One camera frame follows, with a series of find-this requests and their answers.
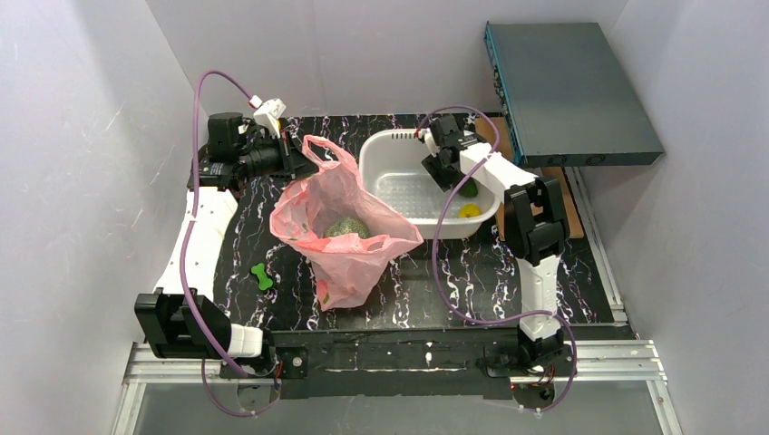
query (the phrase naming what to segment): white basin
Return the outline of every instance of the white basin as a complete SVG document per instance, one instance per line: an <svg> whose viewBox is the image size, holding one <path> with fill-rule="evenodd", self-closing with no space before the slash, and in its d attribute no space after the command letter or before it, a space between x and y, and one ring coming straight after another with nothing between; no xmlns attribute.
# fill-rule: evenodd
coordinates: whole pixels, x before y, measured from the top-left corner
<svg viewBox="0 0 769 435"><path fill-rule="evenodd" d="M427 147L414 139L415 129L384 130L370 137L360 152L359 167L365 189L419 228L425 239L432 239L435 225L450 192L443 192L422 166ZM459 217L467 204L481 210L476 217ZM478 196L457 195L441 226L440 238L465 238L475 234L483 221L494 216L500 201L478 184Z"/></svg>

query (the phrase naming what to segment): marble tabletop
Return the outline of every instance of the marble tabletop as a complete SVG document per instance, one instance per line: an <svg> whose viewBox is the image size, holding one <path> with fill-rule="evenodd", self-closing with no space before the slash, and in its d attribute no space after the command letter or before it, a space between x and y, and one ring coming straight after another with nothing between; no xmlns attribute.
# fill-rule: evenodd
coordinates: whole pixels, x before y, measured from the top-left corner
<svg viewBox="0 0 769 435"><path fill-rule="evenodd" d="M474 117L456 115L472 129ZM417 115L332 116L293 118L299 136L324 136L358 155L372 134L413 128ZM320 153L331 159L330 155ZM356 308L320 310L310 264L269 232L269 214L285 181L255 179L240 199L219 256L214 302L237 324L273 331L452 328L455 318L437 294L431 273L430 245L390 262L365 304ZM443 287L452 302L472 317L498 319L521 309L520 279L509 248L499 239L494 219L472 237L443 240L439 254ZM275 286L267 292L249 272L265 263ZM613 322L596 262L587 239L570 239L558 275L560 313L573 324Z"/></svg>

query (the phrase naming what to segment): plastic bag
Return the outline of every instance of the plastic bag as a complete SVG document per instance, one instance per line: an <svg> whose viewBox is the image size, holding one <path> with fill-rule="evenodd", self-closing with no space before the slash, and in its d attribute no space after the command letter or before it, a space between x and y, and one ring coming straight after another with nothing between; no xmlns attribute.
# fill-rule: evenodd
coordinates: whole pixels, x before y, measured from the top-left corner
<svg viewBox="0 0 769 435"><path fill-rule="evenodd" d="M320 159L310 143L332 150L338 161ZM422 236L403 215L364 190L350 153L309 135L302 153L317 164L318 173L288 185L269 216L269 230L312 262L321 310L362 305L390 260L421 245ZM350 217L364 221L372 236L323 237L338 219Z"/></svg>

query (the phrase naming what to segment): yellow object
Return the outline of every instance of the yellow object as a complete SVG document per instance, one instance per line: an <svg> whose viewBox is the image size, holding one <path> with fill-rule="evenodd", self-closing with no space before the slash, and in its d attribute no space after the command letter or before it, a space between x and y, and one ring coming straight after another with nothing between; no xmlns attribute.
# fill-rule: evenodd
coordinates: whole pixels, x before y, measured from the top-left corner
<svg viewBox="0 0 769 435"><path fill-rule="evenodd" d="M460 218L475 218L481 215L481 209L475 204L468 204L459 209Z"/></svg>

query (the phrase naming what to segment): wall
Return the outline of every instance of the wall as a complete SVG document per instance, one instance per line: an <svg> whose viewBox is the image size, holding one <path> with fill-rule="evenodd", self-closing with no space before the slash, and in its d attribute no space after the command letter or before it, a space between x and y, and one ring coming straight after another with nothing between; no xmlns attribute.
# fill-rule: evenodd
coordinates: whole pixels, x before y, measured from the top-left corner
<svg viewBox="0 0 769 435"><path fill-rule="evenodd" d="M586 172L632 324L686 433L769 423L769 4L631 0L609 40L667 155Z"/></svg>
<svg viewBox="0 0 769 435"><path fill-rule="evenodd" d="M190 82L210 68L291 115L498 111L483 29L494 23L598 22L627 0L147 0ZM246 111L225 83L209 113Z"/></svg>
<svg viewBox="0 0 769 435"><path fill-rule="evenodd" d="M0 432L109 432L133 301L179 231L191 104L143 2L0 7Z"/></svg>

